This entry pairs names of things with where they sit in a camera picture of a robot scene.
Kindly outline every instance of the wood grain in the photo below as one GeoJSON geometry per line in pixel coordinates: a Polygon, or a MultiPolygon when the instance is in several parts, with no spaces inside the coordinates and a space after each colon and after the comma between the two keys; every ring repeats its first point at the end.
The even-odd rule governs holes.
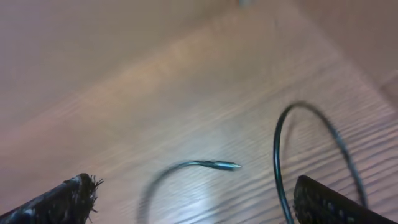
{"type": "MultiPolygon", "coordinates": [[[[151,222],[283,222],[271,148],[277,118],[295,100],[331,118],[371,208],[398,221],[396,110],[290,1],[277,0],[230,9],[2,133],[0,212],[87,172],[106,179],[93,222],[134,223],[158,171],[220,159],[243,169],[192,167],[171,176],[151,222]]],[[[289,200],[301,174],[358,199],[340,153],[307,111],[286,123],[282,164],[289,200]]]]}

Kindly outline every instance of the cable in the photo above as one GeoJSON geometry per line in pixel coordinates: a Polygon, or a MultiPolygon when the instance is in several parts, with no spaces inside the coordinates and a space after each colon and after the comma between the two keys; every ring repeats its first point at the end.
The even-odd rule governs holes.
{"type": "Polygon", "coordinates": [[[236,171],[241,166],[239,164],[233,162],[225,162],[225,161],[183,161],[178,164],[172,165],[171,167],[163,170],[146,188],[144,192],[140,206],[137,214],[137,223],[138,224],[147,224],[149,223],[149,208],[152,198],[156,190],[159,188],[159,185],[163,180],[166,179],[171,173],[174,173],[177,170],[180,170],[187,166],[203,166],[209,167],[218,170],[226,170],[226,171],[236,171]]]}
{"type": "Polygon", "coordinates": [[[301,108],[306,108],[310,110],[312,113],[317,115],[323,124],[328,128],[330,134],[333,136],[337,146],[340,148],[341,153],[344,156],[345,161],[347,162],[348,169],[351,172],[351,175],[354,178],[356,188],[359,193],[359,198],[361,201],[362,206],[368,208],[368,200],[366,198],[366,193],[364,189],[364,185],[362,183],[361,178],[359,177],[359,173],[357,169],[355,168],[354,162],[347,150],[347,147],[343,141],[343,138],[340,136],[338,133],[337,129],[331,124],[328,118],[326,118],[323,113],[318,110],[316,107],[312,106],[311,104],[308,104],[306,102],[296,102],[292,103],[286,109],[282,112],[282,114],[279,116],[278,123],[275,128],[275,135],[274,135],[274,174],[275,174],[275,182],[276,182],[276,187],[278,191],[278,196],[280,200],[280,204],[282,205],[282,209],[284,211],[284,215],[286,218],[286,222],[288,224],[293,224],[293,217],[292,214],[290,213],[290,208],[289,204],[287,203],[286,200],[286,195],[285,195],[285,190],[284,190],[284,185],[282,182],[282,174],[280,171],[280,160],[279,160],[279,148],[280,148],[280,136],[282,133],[282,127],[284,124],[284,121],[289,113],[290,110],[296,107],[301,107],[301,108]]]}

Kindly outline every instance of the brown surface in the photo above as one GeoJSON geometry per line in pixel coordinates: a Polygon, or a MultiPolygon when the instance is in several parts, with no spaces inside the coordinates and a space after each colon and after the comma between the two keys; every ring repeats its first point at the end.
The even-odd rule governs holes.
{"type": "MultiPolygon", "coordinates": [[[[106,60],[105,53],[98,57],[106,60]]],[[[306,99],[345,137],[371,208],[398,221],[396,111],[289,2],[230,9],[139,61],[108,70],[56,103],[35,104],[41,98],[32,96],[27,108],[15,107],[22,115],[10,110],[1,117],[10,125],[0,140],[6,180],[0,212],[87,172],[106,178],[94,223],[132,223],[140,193],[158,171],[184,159],[222,159],[244,168],[192,167],[171,176],[155,198],[151,222],[279,223],[274,126],[287,104],[306,99]]],[[[54,91],[34,83],[31,89],[49,98],[54,91]]],[[[289,199],[295,179],[307,174],[357,200],[345,163],[311,114],[297,110],[285,132],[289,199]]]]}
{"type": "Polygon", "coordinates": [[[398,1],[294,1],[398,106],[397,97],[391,97],[398,85],[384,86],[398,69],[398,1]]]}

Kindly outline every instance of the black cable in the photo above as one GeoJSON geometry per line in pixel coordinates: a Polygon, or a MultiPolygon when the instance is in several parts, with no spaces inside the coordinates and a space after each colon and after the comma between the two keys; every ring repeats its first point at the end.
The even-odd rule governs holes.
{"type": "Polygon", "coordinates": [[[282,133],[282,127],[284,124],[284,121],[289,113],[290,110],[292,110],[295,107],[301,107],[301,108],[306,108],[313,112],[315,115],[317,115],[323,122],[323,124],[328,128],[330,134],[333,136],[335,139],[335,142],[337,146],[340,148],[341,153],[344,156],[345,161],[347,162],[349,171],[351,172],[351,175],[354,178],[356,187],[358,189],[359,193],[359,198],[361,200],[362,206],[368,208],[368,200],[366,198],[366,193],[365,189],[362,183],[361,178],[359,177],[359,173],[357,169],[355,168],[354,162],[347,150],[347,147],[343,141],[343,138],[340,136],[338,133],[337,129],[331,124],[328,118],[326,118],[323,113],[318,110],[316,107],[312,106],[311,104],[308,104],[306,102],[296,102],[292,103],[286,109],[282,112],[282,114],[279,117],[278,123],[276,125],[275,129],[275,135],[274,135],[274,174],[275,174],[275,182],[276,182],[276,187],[278,190],[278,195],[279,195],[279,200],[280,204],[282,205],[282,209],[284,211],[284,215],[286,218],[286,222],[288,224],[293,224],[293,217],[290,212],[289,204],[287,203],[286,200],[286,195],[285,195],[285,190],[284,190],[284,185],[282,182],[282,174],[280,171],[280,161],[279,161],[279,148],[280,148],[280,136],[282,133]]]}
{"type": "Polygon", "coordinates": [[[144,195],[141,198],[140,206],[137,213],[137,223],[147,224],[149,223],[149,208],[152,198],[155,195],[156,190],[159,188],[160,183],[166,179],[171,173],[182,169],[187,166],[204,166],[218,170],[236,171],[241,166],[233,162],[225,161],[184,161],[175,164],[166,170],[162,171],[146,188],[144,195]]]}

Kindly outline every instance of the dark object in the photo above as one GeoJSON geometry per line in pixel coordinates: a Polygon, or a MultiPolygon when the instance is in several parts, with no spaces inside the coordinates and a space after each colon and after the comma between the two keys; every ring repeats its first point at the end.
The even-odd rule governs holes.
{"type": "Polygon", "coordinates": [[[0,216],[0,224],[84,224],[103,181],[80,174],[52,190],[0,216]]]}
{"type": "Polygon", "coordinates": [[[137,213],[138,224],[149,223],[150,203],[156,190],[159,188],[160,183],[170,174],[187,166],[203,166],[226,171],[236,171],[241,168],[239,164],[225,161],[183,161],[173,166],[170,166],[155,177],[155,179],[149,184],[148,188],[146,188],[144,194],[142,195],[139,210],[137,213]]]}
{"type": "Polygon", "coordinates": [[[289,204],[285,196],[285,190],[282,182],[279,161],[280,135],[282,133],[283,123],[289,111],[295,107],[301,107],[310,110],[317,115],[328,128],[341,153],[347,162],[348,169],[355,181],[358,189],[359,198],[362,206],[340,195],[339,193],[325,187],[324,185],[312,180],[309,177],[301,176],[298,178],[294,191],[294,205],[296,217],[301,224],[306,223],[394,223],[370,210],[368,210],[368,200],[361,178],[351,159],[351,156],[339,135],[336,128],[316,107],[306,103],[293,103],[282,112],[279,117],[274,136],[274,174],[278,190],[280,204],[285,214],[286,222],[293,224],[293,217],[290,213],[289,204]]]}

